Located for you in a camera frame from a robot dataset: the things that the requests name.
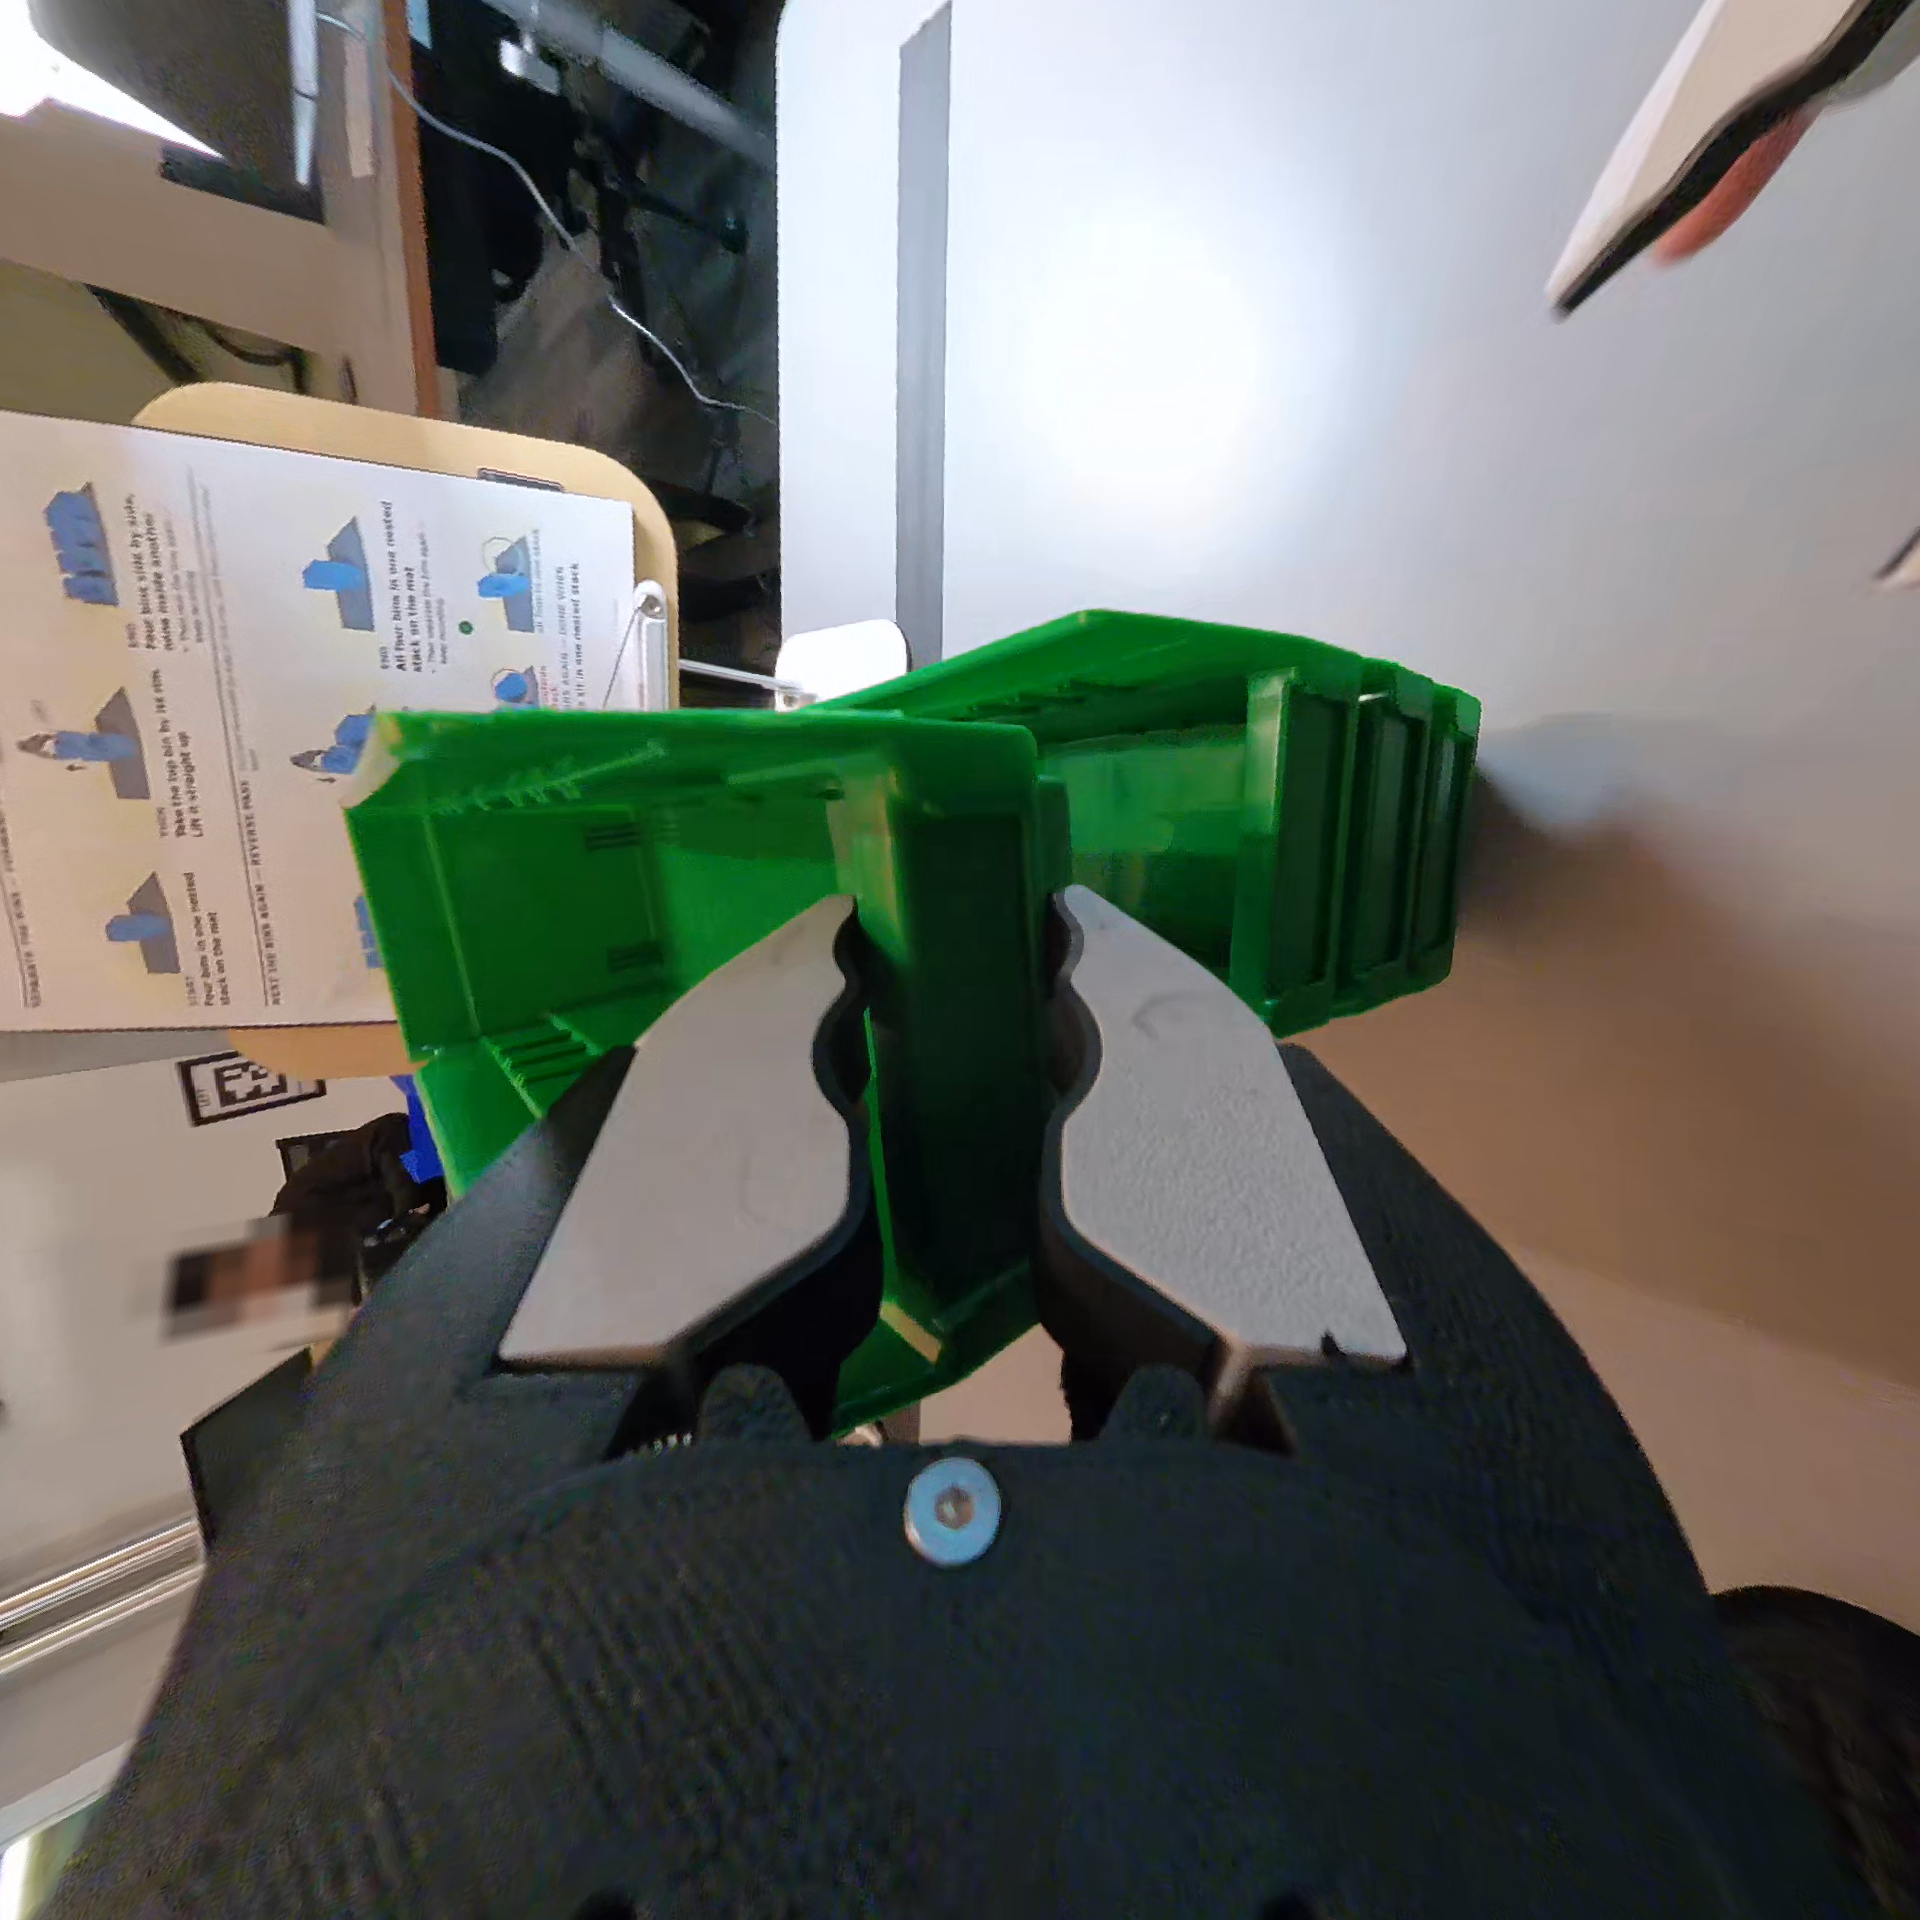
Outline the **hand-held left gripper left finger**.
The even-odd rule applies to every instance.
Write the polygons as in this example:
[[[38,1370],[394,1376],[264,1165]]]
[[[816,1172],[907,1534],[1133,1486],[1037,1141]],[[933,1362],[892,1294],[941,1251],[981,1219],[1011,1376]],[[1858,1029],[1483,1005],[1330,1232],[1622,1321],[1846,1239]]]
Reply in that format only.
[[[788,1300],[838,1355],[879,1313],[859,911],[827,895],[632,1043],[500,1339],[522,1370],[698,1370]]]

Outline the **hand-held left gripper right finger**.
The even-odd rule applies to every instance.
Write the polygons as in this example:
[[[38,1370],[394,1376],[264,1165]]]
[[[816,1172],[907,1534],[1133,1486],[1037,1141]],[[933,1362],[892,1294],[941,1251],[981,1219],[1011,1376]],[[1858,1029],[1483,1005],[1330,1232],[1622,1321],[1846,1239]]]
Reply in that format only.
[[[1268,1026],[1088,884],[1053,895],[1060,1099],[1042,1146],[1043,1330],[1100,1370],[1249,1378],[1407,1339]]]

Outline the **light grey desk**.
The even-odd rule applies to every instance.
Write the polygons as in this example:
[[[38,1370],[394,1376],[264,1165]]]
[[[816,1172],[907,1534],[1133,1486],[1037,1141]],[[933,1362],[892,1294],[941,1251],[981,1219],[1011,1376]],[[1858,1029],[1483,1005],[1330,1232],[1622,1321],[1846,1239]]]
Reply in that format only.
[[[780,565],[945,656],[1157,609],[1483,701],[1453,972],[1308,1051],[1637,1426],[1710,1591],[1915,1625],[1915,76],[1548,275],[1694,3],[788,3]]]

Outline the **black-and-white marker sign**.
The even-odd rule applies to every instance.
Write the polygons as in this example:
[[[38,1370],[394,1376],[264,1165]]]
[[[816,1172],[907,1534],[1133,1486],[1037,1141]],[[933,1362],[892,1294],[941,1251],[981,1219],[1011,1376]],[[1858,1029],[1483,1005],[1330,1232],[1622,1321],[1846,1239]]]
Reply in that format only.
[[[185,1124],[192,1131],[277,1113],[285,1107],[326,1098],[324,1079],[298,1079],[242,1051],[204,1051],[179,1057],[176,1079]]]

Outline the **black tilted monitor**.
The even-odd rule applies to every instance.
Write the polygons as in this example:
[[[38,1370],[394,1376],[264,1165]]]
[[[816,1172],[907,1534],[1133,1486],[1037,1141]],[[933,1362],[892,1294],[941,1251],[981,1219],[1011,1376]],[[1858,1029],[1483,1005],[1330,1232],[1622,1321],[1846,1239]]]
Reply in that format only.
[[[179,1429],[179,1452],[200,1522],[202,1561],[277,1472],[277,1456],[304,1424],[304,1402],[317,1369],[344,1334],[290,1349],[250,1383]]]

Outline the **printed instruction sheet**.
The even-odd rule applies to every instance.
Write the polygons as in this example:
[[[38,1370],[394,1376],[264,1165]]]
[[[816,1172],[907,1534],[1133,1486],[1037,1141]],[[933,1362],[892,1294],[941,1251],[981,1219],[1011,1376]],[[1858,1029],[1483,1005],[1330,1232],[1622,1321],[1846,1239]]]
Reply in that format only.
[[[389,712],[657,707],[631,503],[4,416],[4,1032],[391,1023]]]

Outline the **black round pad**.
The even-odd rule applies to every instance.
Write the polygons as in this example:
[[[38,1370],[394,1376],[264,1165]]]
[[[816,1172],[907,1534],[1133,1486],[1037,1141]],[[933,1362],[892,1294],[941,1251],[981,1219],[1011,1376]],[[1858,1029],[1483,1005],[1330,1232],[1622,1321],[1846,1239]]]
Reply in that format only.
[[[1915,1633],[1797,1588],[1714,1612],[1740,1685],[1879,1916],[1915,1916]]]

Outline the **long wooden table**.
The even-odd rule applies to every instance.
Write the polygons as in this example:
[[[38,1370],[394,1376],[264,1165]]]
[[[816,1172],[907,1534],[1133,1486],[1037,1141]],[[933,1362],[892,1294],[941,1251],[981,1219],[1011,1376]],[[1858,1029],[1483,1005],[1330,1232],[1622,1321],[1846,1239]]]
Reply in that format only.
[[[367,255],[371,373],[362,395],[389,412],[441,418],[438,330],[427,275],[421,132],[411,102],[403,3],[344,3],[339,69],[350,135],[352,242]]]

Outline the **metal stand pole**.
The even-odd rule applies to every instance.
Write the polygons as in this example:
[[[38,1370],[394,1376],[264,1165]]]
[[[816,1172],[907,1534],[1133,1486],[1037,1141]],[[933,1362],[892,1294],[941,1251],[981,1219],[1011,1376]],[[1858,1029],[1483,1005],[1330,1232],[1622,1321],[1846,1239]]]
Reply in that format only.
[[[584,3],[486,3],[545,53],[600,72],[611,85],[708,137],[751,167],[777,171],[772,132],[708,85],[644,49]]]

